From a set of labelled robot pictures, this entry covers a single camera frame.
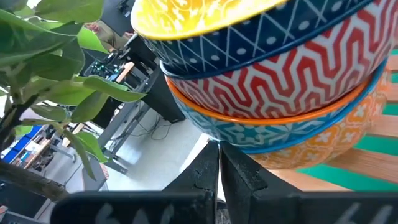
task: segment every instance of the bowl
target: bowl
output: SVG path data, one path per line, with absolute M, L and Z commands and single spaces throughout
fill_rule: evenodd
M 339 101 L 320 110 L 281 119 L 234 118 L 204 109 L 181 94 L 166 80 L 177 106 L 202 132 L 219 141 L 227 141 L 241 148 L 272 147 L 294 141 L 333 121 L 340 113 L 348 114 L 359 102 L 358 96 L 367 94 L 376 86 L 385 63 L 374 75 Z
M 379 6 L 371 2 L 140 0 L 133 7 L 131 24 L 168 70 L 191 75 L 285 52 L 368 4 L 368 11 Z
M 185 77 L 160 66 L 189 100 L 216 113 L 252 119 L 308 113 L 365 81 L 395 45 L 397 2 L 380 2 L 305 44 L 232 72 Z
M 385 70 L 377 88 L 334 125 L 307 140 L 281 150 L 250 155 L 268 169 L 299 169 L 329 161 L 346 152 L 366 134 L 371 123 L 381 115 L 387 101 L 391 73 Z

